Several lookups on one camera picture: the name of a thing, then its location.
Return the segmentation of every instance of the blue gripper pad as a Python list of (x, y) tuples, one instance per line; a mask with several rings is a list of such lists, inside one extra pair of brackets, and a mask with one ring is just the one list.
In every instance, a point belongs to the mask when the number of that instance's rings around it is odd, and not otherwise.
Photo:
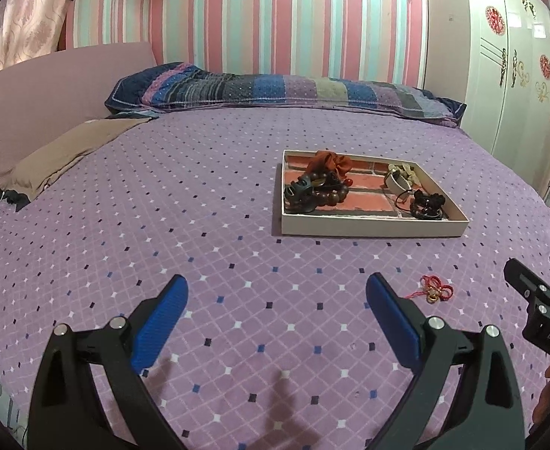
[(154, 365), (186, 305), (186, 278), (176, 276), (163, 288), (156, 308), (133, 340), (131, 365), (136, 374)]
[(421, 368), (421, 337), (400, 308), (400, 304), (402, 303), (402, 308), (410, 309), (417, 321), (422, 319), (421, 324), (425, 321), (424, 315), (415, 303), (398, 297), (383, 276), (370, 275), (366, 292), (371, 311), (377, 318), (398, 362), (403, 367), (411, 369), (413, 373), (418, 372)]

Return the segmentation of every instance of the red paper-cut decoration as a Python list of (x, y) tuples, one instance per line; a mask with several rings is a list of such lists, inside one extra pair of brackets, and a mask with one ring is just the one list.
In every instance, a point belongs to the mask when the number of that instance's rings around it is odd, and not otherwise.
[(500, 15), (500, 12), (493, 6), (486, 8), (486, 19), (490, 28), (496, 35), (504, 35), (506, 31), (506, 25), (504, 24), (504, 18)]
[(544, 54), (540, 56), (540, 69), (543, 76), (549, 80), (550, 79), (550, 59), (548, 59)]

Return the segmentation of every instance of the box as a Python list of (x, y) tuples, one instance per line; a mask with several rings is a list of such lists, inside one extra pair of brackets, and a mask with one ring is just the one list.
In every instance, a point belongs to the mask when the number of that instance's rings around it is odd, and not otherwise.
[[(416, 162), (384, 157), (371, 157), (344, 154), (352, 159), (353, 167), (348, 173), (354, 183), (343, 203), (337, 206), (319, 207), (312, 213), (286, 213), (283, 191), (291, 181), (304, 173), (306, 165), (315, 151), (285, 150), (282, 159), (282, 174), (277, 188), (277, 208), (281, 213), (283, 235), (303, 235), (310, 237), (386, 237), (386, 238), (427, 238), (460, 237), (469, 219), (452, 201), (447, 192), (427, 174)], [(445, 197), (442, 207), (444, 219), (416, 219), (394, 206), (395, 195), (388, 192), (384, 176), (388, 165), (402, 167), (408, 164), (421, 181), (421, 189), (428, 194), (438, 193)], [(408, 208), (408, 201), (402, 206)]]

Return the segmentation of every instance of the red string bracelet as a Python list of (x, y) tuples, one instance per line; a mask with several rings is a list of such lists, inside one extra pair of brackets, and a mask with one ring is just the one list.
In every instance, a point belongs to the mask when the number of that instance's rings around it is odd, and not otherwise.
[(405, 299), (411, 299), (417, 296), (427, 296), (427, 302), (435, 303), (438, 299), (447, 301), (454, 294), (454, 289), (450, 284), (444, 284), (438, 276), (422, 276), (421, 285), (423, 288), (420, 291), (415, 291)]

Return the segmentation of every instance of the bed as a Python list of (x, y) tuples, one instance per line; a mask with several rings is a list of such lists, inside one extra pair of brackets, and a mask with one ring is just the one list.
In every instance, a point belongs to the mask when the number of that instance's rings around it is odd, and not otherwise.
[[(415, 160), (471, 219), (465, 235), (281, 236), (273, 202), (283, 149), (326, 147)], [(411, 378), (365, 305), (366, 279), (382, 272), (408, 295), (435, 273), (454, 296), (416, 302), (455, 328), (500, 327), (529, 422), (550, 360), (520, 336), (525, 305), (502, 267), (519, 258), (550, 284), (549, 253), (550, 208), (460, 129), (293, 107), (165, 114), (87, 156), (18, 213), (0, 202), (0, 379), (27, 410), (52, 326), (102, 326), (180, 273), (186, 311), (142, 378), (189, 448), (364, 448)], [(115, 431), (128, 437), (96, 375)], [(441, 426), (457, 379), (449, 374), (424, 436)]]

